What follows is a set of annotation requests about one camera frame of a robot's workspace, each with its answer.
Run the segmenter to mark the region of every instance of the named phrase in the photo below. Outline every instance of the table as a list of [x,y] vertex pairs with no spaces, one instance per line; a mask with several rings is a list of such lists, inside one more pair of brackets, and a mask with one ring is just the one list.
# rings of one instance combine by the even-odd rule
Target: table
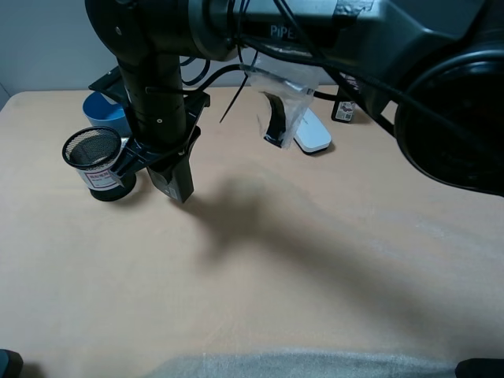
[[9,100],[0,347],[54,378],[280,348],[502,358],[501,198],[422,176],[365,115],[337,124],[319,100],[335,146],[279,150],[261,139],[251,89],[218,123],[234,92],[209,90],[184,206],[145,172],[119,202],[89,195],[61,158],[88,126],[88,91]]

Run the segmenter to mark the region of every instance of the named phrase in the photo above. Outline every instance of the black bracket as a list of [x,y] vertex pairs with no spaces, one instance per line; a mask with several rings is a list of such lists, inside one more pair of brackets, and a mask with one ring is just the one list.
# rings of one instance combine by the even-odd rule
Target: black bracket
[[120,75],[119,66],[96,80],[89,86],[89,89],[111,98],[122,106],[128,104],[128,93],[126,92],[126,88],[124,88],[124,81]]
[[194,191],[189,157],[201,135],[197,126],[203,109],[210,106],[210,96],[195,92],[184,99],[186,108],[187,134],[183,142],[171,150],[158,150],[141,143],[132,136],[124,146],[119,158],[109,170],[120,184],[123,178],[148,168],[154,186],[169,197],[185,202]]

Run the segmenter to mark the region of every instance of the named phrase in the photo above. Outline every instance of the black cable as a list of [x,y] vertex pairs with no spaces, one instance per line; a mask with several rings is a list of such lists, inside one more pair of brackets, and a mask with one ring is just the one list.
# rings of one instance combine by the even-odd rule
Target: black cable
[[190,63],[192,63],[195,60],[196,60],[195,57],[189,57],[188,59],[186,59],[185,61],[180,63],[180,67],[185,67],[186,65],[189,65]]
[[[320,49],[313,44],[309,36],[304,32],[302,27],[299,25],[297,22],[295,15],[292,13],[291,8],[289,5],[286,3],[285,0],[273,0],[275,2],[276,7],[284,17],[284,19],[291,24],[296,29],[296,32],[298,34],[298,37],[301,39],[301,41],[306,45],[306,48],[308,51],[313,55],[313,58],[321,59],[321,60],[326,60],[326,62],[321,65],[321,67],[324,68],[326,73],[342,88],[347,95],[349,95],[356,103],[359,105],[369,116],[371,114],[367,110],[365,106],[365,102],[363,97],[361,96],[358,91],[356,91],[339,73],[339,69],[335,68],[334,65],[328,64],[327,59],[322,54]],[[361,79],[362,74],[355,75],[352,72],[346,72],[349,75],[356,77],[360,79],[361,81],[364,81]],[[455,124],[454,122],[446,119],[442,115],[438,114],[437,112],[431,110],[427,106],[423,105],[419,101],[415,100],[414,98],[410,97],[409,95],[396,90],[385,83],[381,82],[380,80],[376,78],[366,78],[369,79],[367,81],[373,82],[373,84],[369,83],[369,85],[373,85],[374,87],[378,87],[377,84],[380,84],[382,87],[388,87],[388,90],[394,94],[395,98],[398,98],[399,101],[396,102],[404,102],[414,108],[416,108],[418,111],[423,113],[424,115],[427,115],[430,117],[432,120],[436,121],[437,123],[441,124],[444,126],[444,128],[452,133],[454,133],[461,141],[467,143],[468,145],[472,146],[475,150],[479,151],[482,154],[487,155],[490,157],[494,162],[496,162],[499,165],[504,165],[504,157],[502,156],[502,153],[499,149],[496,147],[493,147],[483,141],[478,135],[475,133],[471,132],[467,128],[462,128],[458,124]],[[372,119],[379,124],[382,128],[386,129],[389,133],[392,135],[393,130],[394,130],[394,125],[385,119],[385,117],[379,115],[378,117],[372,117]]]
[[[322,67],[322,68],[332,66],[332,62],[322,61],[322,60],[316,59],[314,57],[302,57],[302,56],[298,56],[298,55],[285,54],[285,53],[279,52],[277,50],[274,50],[274,49],[271,49],[271,48],[265,46],[264,43],[262,43],[260,40],[257,40],[252,37],[243,38],[243,41],[246,45],[254,48],[255,50],[257,50],[263,54],[266,54],[270,57],[274,57],[275,59],[278,59],[280,61],[289,61],[290,63],[297,63],[300,65],[311,65],[314,67]],[[343,69],[341,69],[341,71],[359,79],[363,83],[369,83],[369,85],[372,85],[372,84],[370,84],[371,80],[369,80],[367,77],[363,76],[361,74],[361,72],[355,71],[354,69],[348,68],[348,66],[340,64],[340,63],[335,63],[335,65],[343,67]],[[341,80],[343,80],[344,84],[339,85],[339,86],[344,91],[346,91],[346,93],[352,98],[352,100],[354,100],[355,103],[357,105],[359,105],[361,107],[361,109],[364,112],[366,112],[383,130],[385,130],[388,134],[395,136],[394,125],[388,119],[386,119],[384,116],[382,116],[381,114],[378,117],[372,117],[366,109],[364,99],[361,98],[361,95],[351,85],[348,84],[346,79],[344,79],[341,76],[341,80],[335,80],[334,78],[333,78],[333,80],[336,82],[339,81],[340,83],[341,83]],[[386,89],[389,88],[389,86],[387,84],[380,82],[380,81],[377,84],[377,86],[379,86],[380,84],[383,84],[382,87],[383,87],[384,91],[386,91]],[[327,101],[336,101],[336,96],[334,96],[332,94],[322,93],[319,91],[315,91],[313,93],[313,96],[316,98],[321,98],[323,100],[327,100]]]
[[[313,67],[330,67],[337,69],[341,72],[345,72],[346,74],[353,76],[356,79],[359,79],[362,83],[366,83],[371,87],[375,87],[376,89],[379,89],[388,95],[391,96],[392,100],[401,100],[401,96],[409,97],[407,94],[403,94],[400,90],[395,89],[394,87],[386,84],[385,82],[378,80],[374,76],[370,76],[368,74],[363,73],[362,71],[356,70],[349,65],[345,65],[343,63],[338,63],[338,62],[333,62],[333,61],[328,61],[328,60],[321,60],[317,59],[315,57],[303,57],[301,55],[297,54],[285,54],[282,53],[278,50],[275,50],[271,47],[267,47],[264,45],[259,39],[255,39],[253,37],[244,37],[243,41],[245,44],[248,46],[254,48],[255,50],[258,50],[259,52],[266,54],[270,57],[274,57],[275,59],[278,59],[280,61],[289,61],[290,63],[297,63],[300,65],[311,65]],[[327,98],[327,96],[324,96],[323,99],[327,100],[333,100],[333,98]],[[412,99],[417,106],[423,106],[421,103],[417,102],[416,100]]]
[[225,73],[232,71],[242,71],[242,65],[226,65],[222,69],[218,69],[210,77],[205,80],[205,82],[200,85],[197,89],[186,90],[186,89],[173,89],[171,87],[146,87],[145,92],[148,95],[164,94],[164,95],[193,95],[196,92],[203,92],[212,83]]
[[228,1],[228,12],[227,12],[227,21],[228,21],[228,43],[231,45],[233,43],[233,39],[235,38],[235,21],[233,19],[233,12],[235,10],[235,0]]
[[[234,10],[234,2],[235,0],[231,0],[233,2],[233,7],[228,7],[228,22],[232,19],[232,11]],[[237,45],[237,48],[238,48],[238,57],[239,57],[239,62],[243,65],[243,56],[242,56],[242,40],[241,40],[241,37],[242,37],[242,17],[243,15],[246,13],[246,10],[248,9],[249,7],[249,4],[250,4],[250,0],[247,0],[246,2],[246,5],[243,6],[243,4],[245,3],[245,0],[242,0],[242,2],[240,3],[240,7],[239,7],[239,13],[238,13],[238,21],[237,21],[237,24],[238,24],[238,28],[237,28],[237,31],[236,31],[236,45]],[[254,59],[252,61],[252,67],[254,67],[255,65],[255,61],[258,59],[258,55],[259,55],[259,52],[256,51],[255,52],[255,55],[254,55]],[[231,102],[229,103],[228,105],[228,108],[226,109],[226,111],[224,112],[224,115],[222,116],[222,118],[220,119],[220,124],[222,123],[222,121],[225,119],[225,117],[228,115],[229,111],[231,110],[231,108],[234,106],[236,100],[238,99],[238,97],[240,96],[240,94],[242,93],[242,90],[243,88],[245,87],[246,85],[246,82],[248,81],[249,79],[249,76],[246,74],[245,72],[245,77],[243,78],[243,81],[242,83],[240,84],[236,94],[234,95],[234,97],[232,98]]]
[[7,93],[7,95],[8,95],[9,97],[11,97],[11,96],[10,96],[10,93],[6,90],[6,88],[3,86],[3,84],[2,84],[2,83],[0,83],[0,89],[3,89],[3,91],[4,91],[5,93]]
[[[259,55],[259,51],[256,51],[255,55],[254,55],[254,59],[252,60],[252,64],[250,65],[251,68],[253,68],[255,66],[255,61],[258,59],[258,55]],[[222,123],[224,118],[228,115],[229,110],[231,110],[231,108],[235,104],[236,100],[238,99],[238,96],[242,93],[242,90],[245,87],[245,84],[249,79],[249,76],[246,74],[246,72],[244,72],[244,73],[245,73],[245,77],[243,78],[242,85],[239,86],[239,89],[237,90],[235,96],[233,97],[233,99],[229,103],[228,108],[226,109],[226,111],[224,112],[224,115],[220,119],[220,122],[219,122],[220,124]]]
[[188,80],[188,81],[185,81],[184,79],[182,79],[182,83],[184,83],[188,87],[192,87],[193,85],[196,85],[197,83],[199,83],[200,81],[205,79],[206,74],[210,70],[210,65],[211,65],[210,61],[207,59],[205,61],[205,67],[203,67],[203,70],[201,71],[201,73],[198,76],[196,76],[193,80]]

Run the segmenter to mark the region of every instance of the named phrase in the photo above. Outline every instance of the white device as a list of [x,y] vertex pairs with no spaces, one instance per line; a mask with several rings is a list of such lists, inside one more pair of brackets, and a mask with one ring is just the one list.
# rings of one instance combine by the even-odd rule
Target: white device
[[294,140],[305,154],[311,155],[328,149],[331,134],[320,118],[311,109],[307,109]]

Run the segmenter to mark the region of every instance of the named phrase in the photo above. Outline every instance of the mesh cup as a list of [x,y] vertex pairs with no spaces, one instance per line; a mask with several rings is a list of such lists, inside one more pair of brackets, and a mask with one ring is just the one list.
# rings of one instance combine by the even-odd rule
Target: mesh cup
[[105,168],[120,152],[119,134],[112,128],[86,128],[72,135],[63,147],[67,164],[81,171]]
[[136,176],[125,177],[121,186],[109,173],[120,153],[121,139],[117,131],[104,126],[86,128],[72,135],[63,146],[63,159],[76,169],[100,201],[123,198],[136,183]]

